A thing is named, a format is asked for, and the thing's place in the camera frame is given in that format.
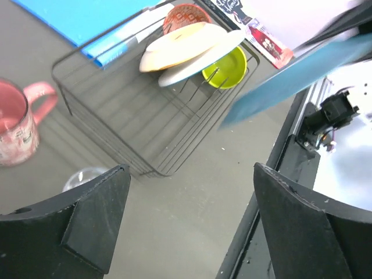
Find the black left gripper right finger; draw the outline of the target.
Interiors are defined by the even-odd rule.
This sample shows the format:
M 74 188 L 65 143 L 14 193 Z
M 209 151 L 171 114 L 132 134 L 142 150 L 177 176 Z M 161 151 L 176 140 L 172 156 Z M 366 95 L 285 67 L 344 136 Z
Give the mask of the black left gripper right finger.
M 296 184 L 295 278 L 371 278 L 371 212 Z

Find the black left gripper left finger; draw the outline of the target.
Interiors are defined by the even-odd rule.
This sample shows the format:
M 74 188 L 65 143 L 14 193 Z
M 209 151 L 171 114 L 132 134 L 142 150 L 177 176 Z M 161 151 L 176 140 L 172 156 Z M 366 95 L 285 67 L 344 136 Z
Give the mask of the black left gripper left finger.
M 1 278 L 103 278 L 130 188 L 127 165 L 1 215 Z

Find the black wire dish rack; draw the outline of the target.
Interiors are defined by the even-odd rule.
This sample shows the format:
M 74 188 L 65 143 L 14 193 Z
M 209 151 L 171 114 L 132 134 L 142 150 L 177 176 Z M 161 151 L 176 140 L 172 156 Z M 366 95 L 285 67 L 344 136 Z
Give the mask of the black wire dish rack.
M 117 163 L 135 174 L 173 175 L 211 131 L 235 97 L 251 81 L 258 55 L 246 55 L 242 81 L 212 87 L 195 73 L 160 87 L 160 72 L 141 73 L 140 58 L 163 31 L 144 8 L 65 54 L 52 65 L 52 78 L 82 131 Z

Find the lime green bowl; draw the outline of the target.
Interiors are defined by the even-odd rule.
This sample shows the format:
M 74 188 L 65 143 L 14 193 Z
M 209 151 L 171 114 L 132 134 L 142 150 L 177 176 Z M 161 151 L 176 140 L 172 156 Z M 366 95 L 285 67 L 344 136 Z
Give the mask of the lime green bowl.
M 202 70 L 209 85 L 223 90 L 233 88 L 244 78 L 247 71 L 245 52 L 240 46 Z

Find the teal scalloped plate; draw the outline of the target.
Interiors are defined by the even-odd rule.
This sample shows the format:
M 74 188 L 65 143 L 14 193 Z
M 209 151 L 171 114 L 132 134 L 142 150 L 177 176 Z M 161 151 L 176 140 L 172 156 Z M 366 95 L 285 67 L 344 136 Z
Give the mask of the teal scalloped plate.
M 220 127 L 245 121 L 304 90 L 337 67 L 354 62 L 371 51 L 371 34 L 333 40 L 293 60 L 278 73 L 233 103 Z

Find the white watermelon plate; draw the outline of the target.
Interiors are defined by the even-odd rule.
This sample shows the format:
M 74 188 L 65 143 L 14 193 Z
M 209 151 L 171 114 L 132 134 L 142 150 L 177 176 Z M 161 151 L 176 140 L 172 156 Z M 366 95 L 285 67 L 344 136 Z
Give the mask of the white watermelon plate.
M 242 30 L 233 30 L 223 35 L 216 45 L 206 52 L 167 69 L 158 79 L 160 87 L 167 87 L 202 71 L 214 62 L 230 53 L 245 39 Z

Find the peach bird plate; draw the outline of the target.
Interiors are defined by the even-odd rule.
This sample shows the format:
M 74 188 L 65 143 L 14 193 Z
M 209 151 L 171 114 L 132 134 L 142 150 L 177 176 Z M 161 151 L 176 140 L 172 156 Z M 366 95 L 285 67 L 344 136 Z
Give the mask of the peach bird plate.
M 147 46 L 139 71 L 158 71 L 189 61 L 216 45 L 226 34 L 224 28 L 207 22 L 176 29 Z

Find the red patterned small bowl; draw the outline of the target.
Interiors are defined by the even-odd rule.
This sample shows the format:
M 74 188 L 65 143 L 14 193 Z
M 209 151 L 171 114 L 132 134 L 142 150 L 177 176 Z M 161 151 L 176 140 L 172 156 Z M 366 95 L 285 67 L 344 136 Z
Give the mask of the red patterned small bowl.
M 166 35 L 176 29 L 197 23 L 211 23 L 210 16 L 199 6 L 185 3 L 176 5 L 165 17 L 163 22 L 163 34 Z

